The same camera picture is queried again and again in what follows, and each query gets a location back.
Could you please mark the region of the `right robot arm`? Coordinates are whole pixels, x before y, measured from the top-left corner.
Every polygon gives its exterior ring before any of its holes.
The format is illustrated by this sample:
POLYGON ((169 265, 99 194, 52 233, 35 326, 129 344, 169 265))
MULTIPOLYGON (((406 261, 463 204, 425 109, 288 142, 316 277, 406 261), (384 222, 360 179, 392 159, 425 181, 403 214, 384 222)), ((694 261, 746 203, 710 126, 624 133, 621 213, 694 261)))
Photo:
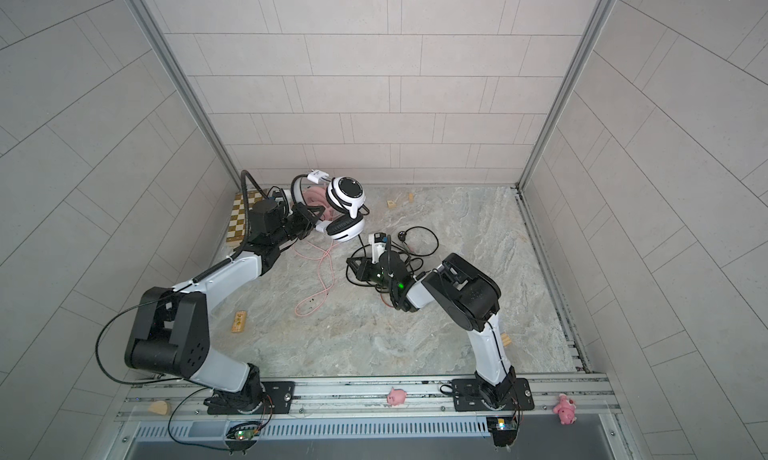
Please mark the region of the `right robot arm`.
POLYGON ((397 252, 384 252, 377 260, 352 257, 347 267, 357 281, 388 294, 397 310, 411 313, 432 303, 439 305, 467 332, 485 405, 493 410, 519 407, 516 372, 501 338, 501 290, 491 277, 457 253, 418 275, 411 273, 397 252))

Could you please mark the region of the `white black headphones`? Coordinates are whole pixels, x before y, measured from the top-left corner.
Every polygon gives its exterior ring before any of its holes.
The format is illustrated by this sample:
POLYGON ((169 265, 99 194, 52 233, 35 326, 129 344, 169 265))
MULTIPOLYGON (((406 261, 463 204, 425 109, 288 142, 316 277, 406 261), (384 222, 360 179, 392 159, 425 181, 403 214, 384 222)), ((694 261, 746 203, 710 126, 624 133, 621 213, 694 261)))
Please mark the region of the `white black headphones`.
POLYGON ((365 205, 366 194, 359 181, 348 176, 332 177, 327 172, 312 170, 293 178, 290 186, 294 210, 302 214, 317 231, 325 233, 337 242, 357 237, 365 226, 369 210, 365 205), (320 188, 320 195, 310 188, 303 188, 308 180, 320 188))

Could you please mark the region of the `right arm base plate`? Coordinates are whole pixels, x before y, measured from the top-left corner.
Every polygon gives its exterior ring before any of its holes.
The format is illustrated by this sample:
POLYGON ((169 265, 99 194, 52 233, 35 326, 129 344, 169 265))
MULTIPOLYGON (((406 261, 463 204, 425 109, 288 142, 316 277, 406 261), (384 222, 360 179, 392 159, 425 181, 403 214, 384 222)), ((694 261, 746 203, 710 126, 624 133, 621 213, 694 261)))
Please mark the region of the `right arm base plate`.
POLYGON ((515 380, 512 390, 496 407, 488 401, 491 388, 485 386, 484 380, 455 378, 449 385, 452 388, 451 398, 456 412, 516 412, 535 409, 529 382, 522 377, 515 380))

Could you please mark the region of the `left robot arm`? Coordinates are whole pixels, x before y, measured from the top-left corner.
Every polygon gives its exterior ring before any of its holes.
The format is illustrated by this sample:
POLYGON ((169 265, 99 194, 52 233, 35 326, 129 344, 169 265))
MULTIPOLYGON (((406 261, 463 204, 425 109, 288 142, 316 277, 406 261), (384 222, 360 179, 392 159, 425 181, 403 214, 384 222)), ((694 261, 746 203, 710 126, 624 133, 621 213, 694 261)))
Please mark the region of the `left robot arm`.
POLYGON ((186 282, 142 295, 131 309, 127 367, 211 389, 206 403, 215 413, 251 413, 266 403, 258 367, 212 347, 209 316, 235 290, 268 272, 290 243, 314 230, 324 209, 307 205, 301 180, 296 176, 290 190, 263 194, 245 206, 244 238, 232 254, 186 282))

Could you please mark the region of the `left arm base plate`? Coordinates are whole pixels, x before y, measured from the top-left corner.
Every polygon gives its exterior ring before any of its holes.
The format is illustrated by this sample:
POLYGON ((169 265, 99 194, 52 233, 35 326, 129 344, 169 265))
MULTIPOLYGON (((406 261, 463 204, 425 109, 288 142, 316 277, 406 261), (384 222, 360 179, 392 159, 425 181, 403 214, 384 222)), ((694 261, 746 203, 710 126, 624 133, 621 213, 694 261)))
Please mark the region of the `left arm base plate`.
POLYGON ((293 381, 266 381, 263 392, 254 401, 240 401, 235 394, 214 391, 203 404, 209 415, 287 414, 290 411, 296 383, 293 381))

